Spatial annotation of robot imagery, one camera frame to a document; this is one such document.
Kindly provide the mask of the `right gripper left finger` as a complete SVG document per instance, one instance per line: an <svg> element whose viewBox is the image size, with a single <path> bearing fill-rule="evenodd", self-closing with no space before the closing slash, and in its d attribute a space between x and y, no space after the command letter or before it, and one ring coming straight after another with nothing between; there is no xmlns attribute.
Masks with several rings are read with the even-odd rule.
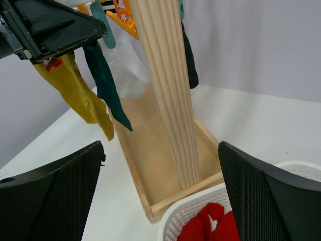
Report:
<svg viewBox="0 0 321 241"><path fill-rule="evenodd" d="M1 180L1 240L81 240L96 189L103 145Z"/></svg>

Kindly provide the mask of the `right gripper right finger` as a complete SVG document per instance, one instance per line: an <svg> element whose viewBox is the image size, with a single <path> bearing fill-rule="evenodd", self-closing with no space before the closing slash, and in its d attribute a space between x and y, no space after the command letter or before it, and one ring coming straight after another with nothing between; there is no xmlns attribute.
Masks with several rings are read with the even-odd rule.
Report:
<svg viewBox="0 0 321 241"><path fill-rule="evenodd" d="M320 240L320 182L221 142L218 156L241 240Z"/></svg>

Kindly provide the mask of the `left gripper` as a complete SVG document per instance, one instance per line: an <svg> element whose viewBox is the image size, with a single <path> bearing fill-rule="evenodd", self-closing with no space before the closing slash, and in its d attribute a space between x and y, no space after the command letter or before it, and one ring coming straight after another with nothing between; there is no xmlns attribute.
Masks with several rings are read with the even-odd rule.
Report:
<svg viewBox="0 0 321 241"><path fill-rule="evenodd" d="M57 1L1 1L1 58L41 63L102 37L105 24Z"/></svg>

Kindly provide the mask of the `yellow sock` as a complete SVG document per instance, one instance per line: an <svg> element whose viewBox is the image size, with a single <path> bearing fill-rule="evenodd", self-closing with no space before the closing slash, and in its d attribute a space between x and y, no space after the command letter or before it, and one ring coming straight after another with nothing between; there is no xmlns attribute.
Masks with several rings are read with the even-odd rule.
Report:
<svg viewBox="0 0 321 241"><path fill-rule="evenodd" d="M113 140L114 128L107 106L81 76L74 52L56 58L52 64L35 64L34 68L86 123L98 124L107 139Z"/></svg>

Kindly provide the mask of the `white round clip hanger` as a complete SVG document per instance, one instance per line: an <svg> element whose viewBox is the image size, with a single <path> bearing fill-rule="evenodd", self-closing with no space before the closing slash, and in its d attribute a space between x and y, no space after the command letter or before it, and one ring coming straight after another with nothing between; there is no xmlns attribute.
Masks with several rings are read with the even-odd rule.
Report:
<svg viewBox="0 0 321 241"><path fill-rule="evenodd" d="M80 12L91 15L105 24L107 32L102 38L109 49L116 47L116 40L108 20L112 20L121 29L139 40L129 1L66 1L66 4L76 7Z"/></svg>

